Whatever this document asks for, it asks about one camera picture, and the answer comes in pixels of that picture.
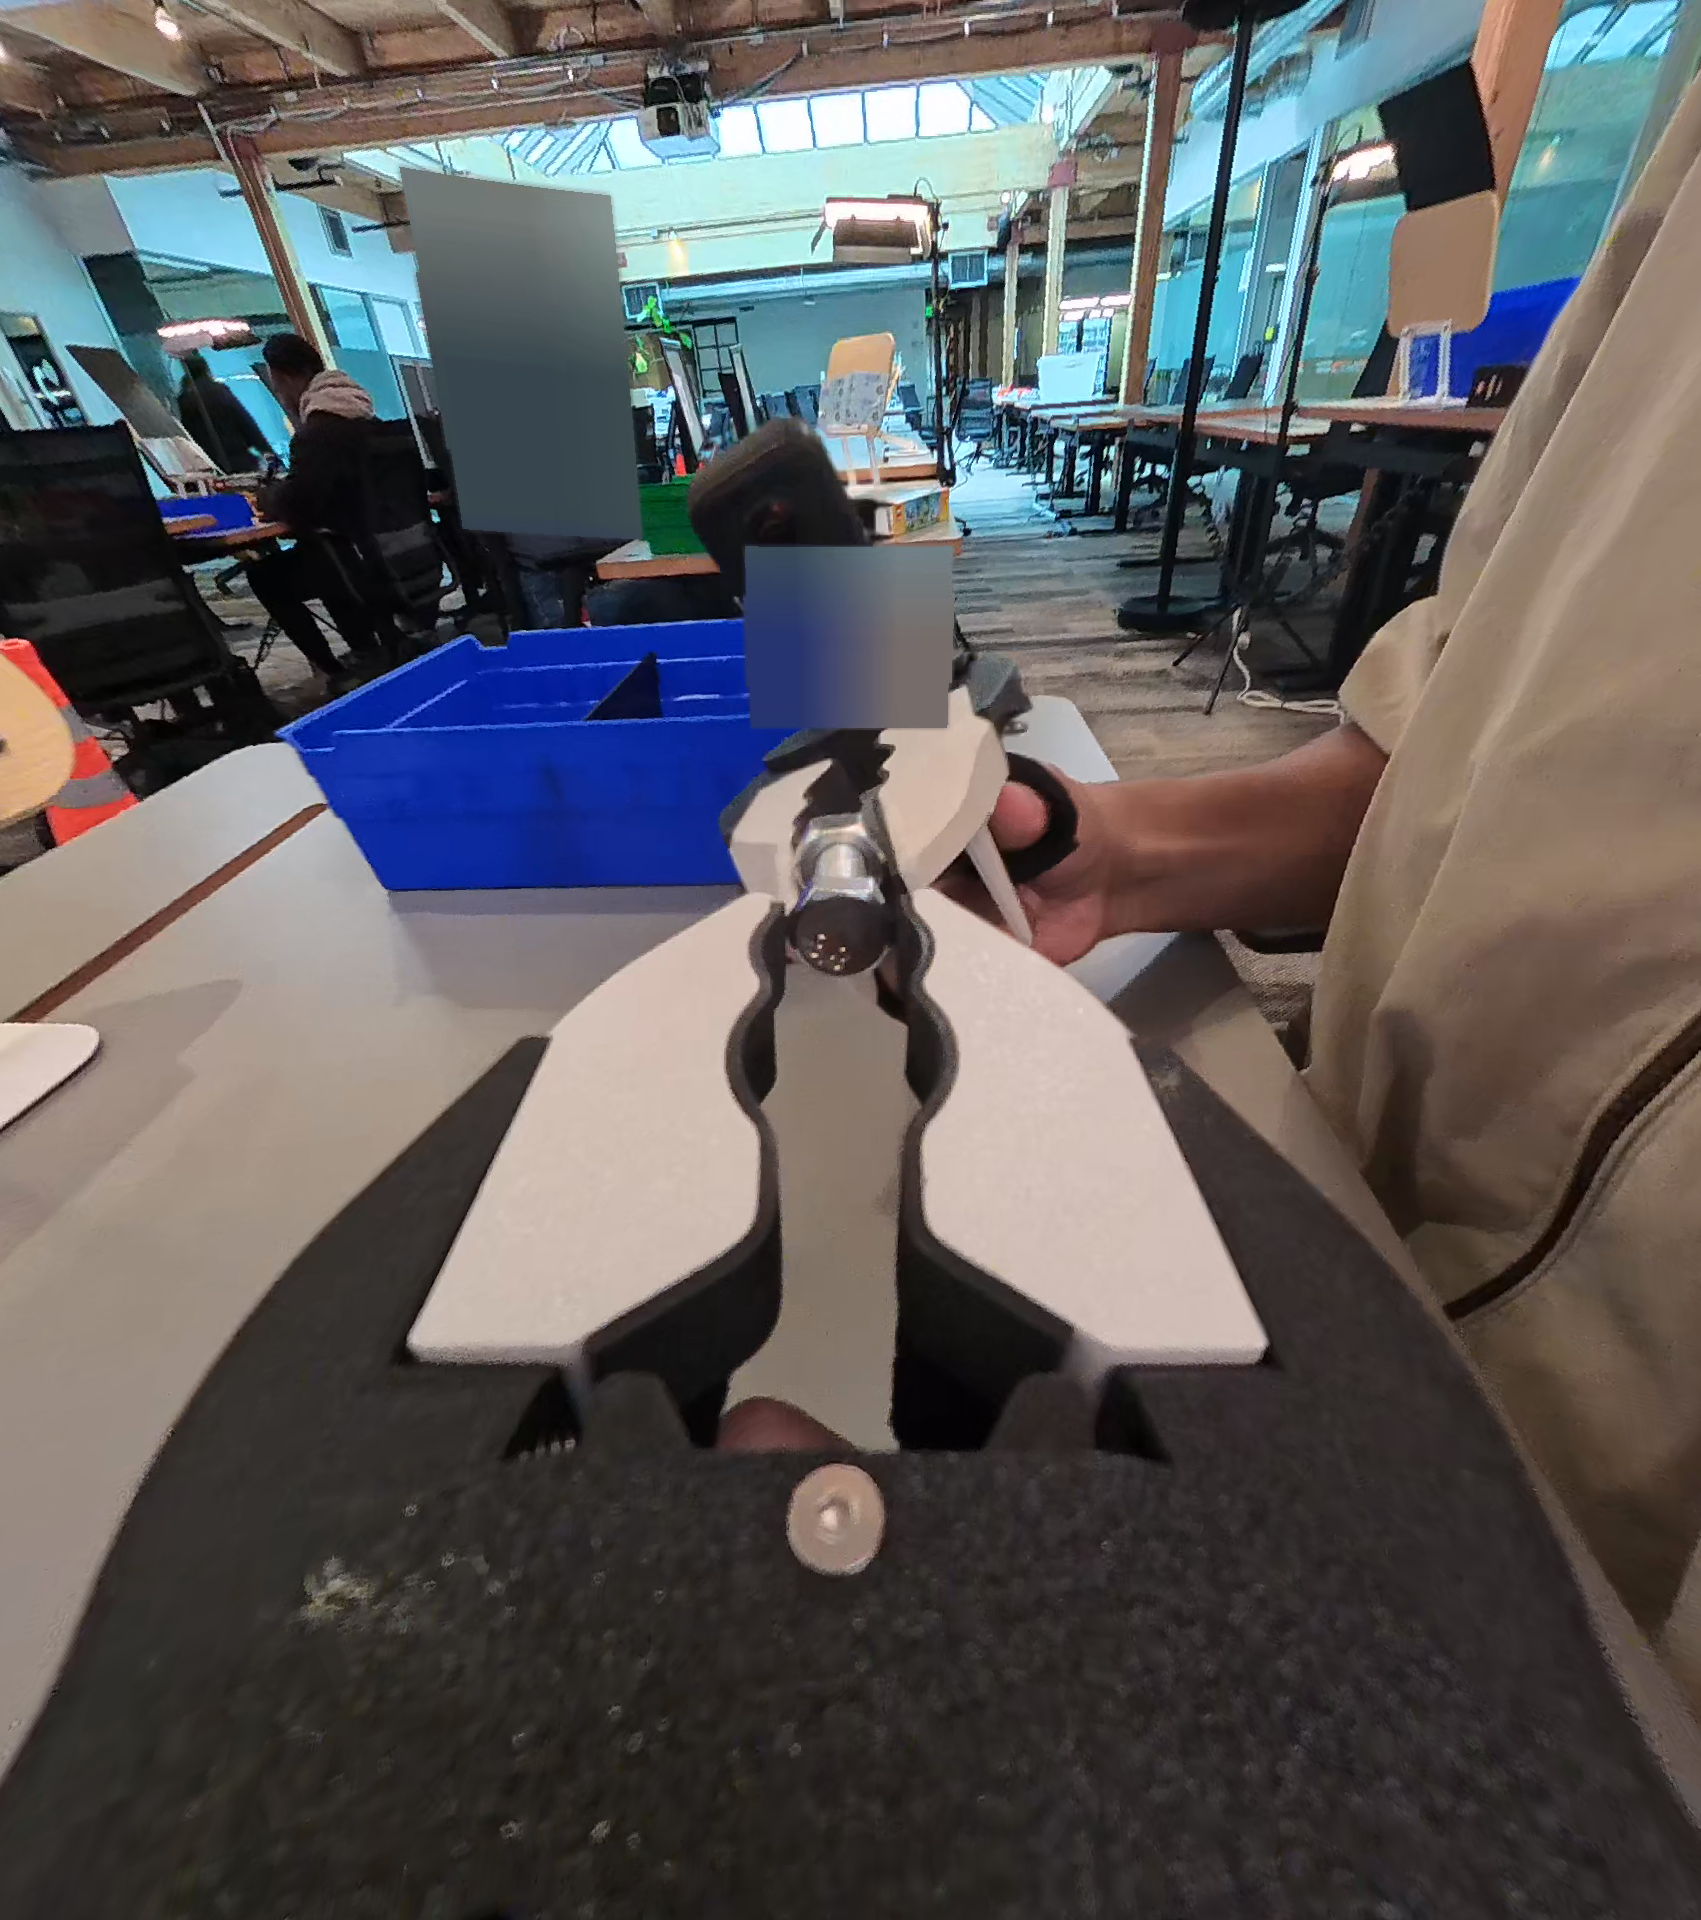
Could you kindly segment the orange traffic cone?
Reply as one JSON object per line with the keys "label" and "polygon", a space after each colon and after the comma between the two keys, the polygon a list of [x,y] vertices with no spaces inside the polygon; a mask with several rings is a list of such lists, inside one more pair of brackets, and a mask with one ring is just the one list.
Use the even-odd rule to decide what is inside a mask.
{"label": "orange traffic cone", "polygon": [[0,636],[0,655],[20,668],[20,673],[30,679],[38,691],[45,691],[53,709],[60,710],[66,732],[71,735],[71,775],[41,814],[46,847],[63,847],[137,808],[137,795],[120,779],[115,762],[104,753],[101,739],[71,705],[70,695],[53,679],[38,650],[23,636]]}

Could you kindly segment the person's right hand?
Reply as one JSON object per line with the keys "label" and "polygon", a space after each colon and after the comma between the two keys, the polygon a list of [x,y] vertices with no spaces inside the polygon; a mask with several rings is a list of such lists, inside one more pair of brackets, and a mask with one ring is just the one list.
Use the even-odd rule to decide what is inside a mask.
{"label": "person's right hand", "polygon": [[[1030,946],[1048,964],[1067,969],[1085,961],[1107,939],[1125,932],[1119,908],[1122,845],[1115,831],[1108,784],[1085,784],[1033,762],[1037,782],[1009,779],[992,813],[989,835],[1019,904]],[[1057,824],[1074,830],[1067,856],[1042,876],[1019,878],[1012,871],[1023,854],[1042,850],[1063,838]]]}

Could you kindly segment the wooden pillar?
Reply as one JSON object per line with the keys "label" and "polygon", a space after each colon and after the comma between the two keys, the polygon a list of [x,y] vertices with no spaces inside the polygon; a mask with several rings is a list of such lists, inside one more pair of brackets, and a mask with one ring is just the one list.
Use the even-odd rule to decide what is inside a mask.
{"label": "wooden pillar", "polygon": [[1484,4],[1472,73],[1484,111],[1490,159],[1506,181],[1531,127],[1538,89],[1559,33],[1562,4]]}

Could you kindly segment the wood-edged table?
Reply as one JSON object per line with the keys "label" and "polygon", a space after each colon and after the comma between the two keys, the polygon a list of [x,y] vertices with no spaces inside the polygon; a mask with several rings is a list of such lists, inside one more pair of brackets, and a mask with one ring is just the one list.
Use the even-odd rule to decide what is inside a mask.
{"label": "wood-edged table", "polygon": [[[882,537],[872,546],[963,546],[959,521],[937,521],[915,536]],[[717,580],[719,563],[709,553],[657,554],[647,540],[625,540],[597,563],[597,583],[639,583],[639,580]]]}
{"label": "wood-edged table", "polygon": [[1170,481],[1148,591],[1118,633],[1219,654],[1211,703],[1243,695],[1328,709],[1366,643],[1436,583],[1455,511],[1503,421],[1488,406],[1394,399],[1282,406],[1122,406],[1004,399],[1063,506],[1133,533],[1142,481]]}

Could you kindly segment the black round-top stand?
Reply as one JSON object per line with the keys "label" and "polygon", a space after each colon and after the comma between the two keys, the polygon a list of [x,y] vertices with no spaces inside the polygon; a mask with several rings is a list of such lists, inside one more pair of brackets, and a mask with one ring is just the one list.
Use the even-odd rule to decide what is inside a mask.
{"label": "black round-top stand", "polygon": [[1204,605],[1192,594],[1178,591],[1178,558],[1186,533],[1186,515],[1192,502],[1192,481],[1199,461],[1199,411],[1201,392],[1208,385],[1211,361],[1211,330],[1212,311],[1221,282],[1221,251],[1230,227],[1230,195],[1232,179],[1238,173],[1238,145],[1243,134],[1245,93],[1255,63],[1255,38],[1269,23],[1287,19],[1303,11],[1303,4],[1189,4],[1186,23],[1221,30],[1232,27],[1230,35],[1230,67],[1228,67],[1228,96],[1219,137],[1219,170],[1211,197],[1211,219],[1204,227],[1204,256],[1199,275],[1199,307],[1195,315],[1192,334],[1192,371],[1186,378],[1186,399],[1175,428],[1175,461],[1171,484],[1166,495],[1166,515],[1159,533],[1159,574],[1151,594],[1125,598],[1118,609],[1118,625],[1125,636],[1189,636],[1199,629],[1199,614]]}

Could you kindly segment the studio light stand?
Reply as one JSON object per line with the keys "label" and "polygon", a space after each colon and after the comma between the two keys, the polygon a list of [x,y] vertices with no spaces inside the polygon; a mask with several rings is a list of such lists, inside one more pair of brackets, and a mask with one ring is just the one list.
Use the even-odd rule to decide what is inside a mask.
{"label": "studio light stand", "polygon": [[1324,661],[1307,649],[1287,614],[1282,583],[1296,561],[1296,548],[1315,565],[1317,499],[1325,498],[1328,477],[1344,472],[1344,467],[1315,450],[1325,433],[1336,436],[1340,428],[1315,415],[1300,417],[1297,382],[1317,300],[1325,217],[1351,189],[1369,193],[1374,184],[1394,184],[1392,144],[1372,140],[1347,151],[1325,151],[1311,186],[1307,251],[1296,275],[1296,318],[1287,326],[1282,404],[1274,417],[1259,417],[1258,428],[1243,428],[1234,440],[1219,433],[1223,417],[1211,417],[1217,430],[1208,436],[1204,450],[1217,452],[1217,467],[1232,472],[1238,487],[1230,498],[1228,536],[1219,548],[1219,602],[1204,611],[1199,636],[1175,658],[1184,668],[1192,654],[1219,643],[1219,679],[1201,705],[1201,717],[1219,710],[1219,698],[1230,681],[1240,684],[1240,705],[1258,710],[1332,710],[1328,699],[1289,703],[1282,695],[1258,691],[1245,654],[1255,620],[1269,614],[1293,643],[1293,650],[1300,654],[1303,679],[1315,681],[1324,673]]}
{"label": "studio light stand", "polygon": [[927,275],[924,292],[924,325],[930,343],[930,409],[924,411],[924,425],[930,428],[930,447],[937,461],[937,477],[944,487],[956,484],[956,452],[953,452],[953,421],[950,421],[950,322],[948,322],[948,275],[944,275],[944,219],[941,207],[924,195],[886,195],[886,197],[830,197],[821,211],[824,227],[819,240],[830,233],[835,244],[835,258],[872,258],[878,263],[890,258],[908,258],[920,263]]}

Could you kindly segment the black office chair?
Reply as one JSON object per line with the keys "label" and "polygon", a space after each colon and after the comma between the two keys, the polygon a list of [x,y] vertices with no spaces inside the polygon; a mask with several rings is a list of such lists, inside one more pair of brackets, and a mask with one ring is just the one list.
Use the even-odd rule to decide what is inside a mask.
{"label": "black office chair", "polygon": [[192,585],[126,425],[0,430],[0,636],[92,723],[260,746],[280,710]]}

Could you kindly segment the cardboard sign with black tag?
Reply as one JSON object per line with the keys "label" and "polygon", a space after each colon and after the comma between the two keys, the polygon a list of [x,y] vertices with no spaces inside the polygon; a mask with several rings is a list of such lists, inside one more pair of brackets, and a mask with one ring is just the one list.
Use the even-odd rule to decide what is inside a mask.
{"label": "cardboard sign with black tag", "polygon": [[1472,62],[1381,103],[1406,211],[1392,232],[1394,340],[1473,330],[1490,306],[1502,197]]}

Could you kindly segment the ceiling projector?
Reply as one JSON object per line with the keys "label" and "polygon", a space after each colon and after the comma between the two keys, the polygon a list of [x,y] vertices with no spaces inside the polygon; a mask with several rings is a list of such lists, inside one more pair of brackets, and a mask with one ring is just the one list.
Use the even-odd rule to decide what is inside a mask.
{"label": "ceiling projector", "polygon": [[651,63],[638,125],[643,148],[658,159],[719,158],[709,63]]}

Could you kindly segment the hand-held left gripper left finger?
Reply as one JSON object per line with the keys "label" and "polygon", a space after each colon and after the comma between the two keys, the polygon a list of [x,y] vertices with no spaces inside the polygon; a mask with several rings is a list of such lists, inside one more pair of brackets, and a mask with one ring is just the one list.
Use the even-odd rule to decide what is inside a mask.
{"label": "hand-held left gripper left finger", "polygon": [[745,895],[551,1028],[406,1362],[543,1366],[580,1411],[661,1382],[695,1444],[782,1311],[773,1015],[784,912]]}

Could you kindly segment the person's right forearm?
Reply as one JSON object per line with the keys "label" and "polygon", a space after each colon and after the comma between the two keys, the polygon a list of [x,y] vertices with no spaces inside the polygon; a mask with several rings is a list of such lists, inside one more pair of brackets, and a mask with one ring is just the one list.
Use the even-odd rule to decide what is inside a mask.
{"label": "person's right forearm", "polygon": [[1125,782],[1108,908],[1125,932],[1328,932],[1388,755],[1354,725],[1189,779]]}

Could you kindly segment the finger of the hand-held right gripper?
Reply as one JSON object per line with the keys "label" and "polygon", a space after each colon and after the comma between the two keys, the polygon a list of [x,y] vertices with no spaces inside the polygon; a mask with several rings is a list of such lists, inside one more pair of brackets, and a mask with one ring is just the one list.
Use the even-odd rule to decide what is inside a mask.
{"label": "finger of the hand-held right gripper", "polygon": [[956,717],[944,727],[893,727],[878,735],[878,746],[886,758],[875,803],[904,893],[933,889],[967,856],[1008,932],[1033,946],[1019,883],[992,830],[1009,782],[996,725]]}
{"label": "finger of the hand-held right gripper", "polygon": [[816,766],[764,768],[721,813],[721,839],[741,893],[797,899],[793,847],[813,784]]}

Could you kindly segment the steel hex bolt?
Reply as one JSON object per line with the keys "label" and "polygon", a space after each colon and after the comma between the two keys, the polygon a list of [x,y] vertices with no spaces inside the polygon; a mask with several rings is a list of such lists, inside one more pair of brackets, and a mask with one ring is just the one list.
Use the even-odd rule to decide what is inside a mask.
{"label": "steel hex bolt", "polygon": [[824,976],[872,971],[886,958],[894,930],[886,882],[890,860],[882,882],[824,878],[804,889],[797,883],[797,899],[791,904],[793,954]]}

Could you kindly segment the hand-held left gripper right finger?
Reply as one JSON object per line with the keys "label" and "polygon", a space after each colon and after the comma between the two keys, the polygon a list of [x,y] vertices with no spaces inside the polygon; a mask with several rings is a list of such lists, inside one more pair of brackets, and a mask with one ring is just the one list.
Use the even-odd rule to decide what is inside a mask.
{"label": "hand-held left gripper right finger", "polygon": [[1137,1369],[1259,1366],[1269,1330],[1129,1026],[933,893],[897,975],[897,1447],[983,1448],[1027,1381],[1100,1411]]}

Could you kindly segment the blue divided storage bin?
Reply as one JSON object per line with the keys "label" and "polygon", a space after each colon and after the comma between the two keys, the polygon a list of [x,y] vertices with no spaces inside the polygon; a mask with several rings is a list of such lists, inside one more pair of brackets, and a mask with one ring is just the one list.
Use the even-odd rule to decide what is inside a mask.
{"label": "blue divided storage bin", "polygon": [[[588,725],[646,654],[661,723]],[[474,636],[282,731],[387,893],[727,886],[719,817],[780,740],[741,620]]]}

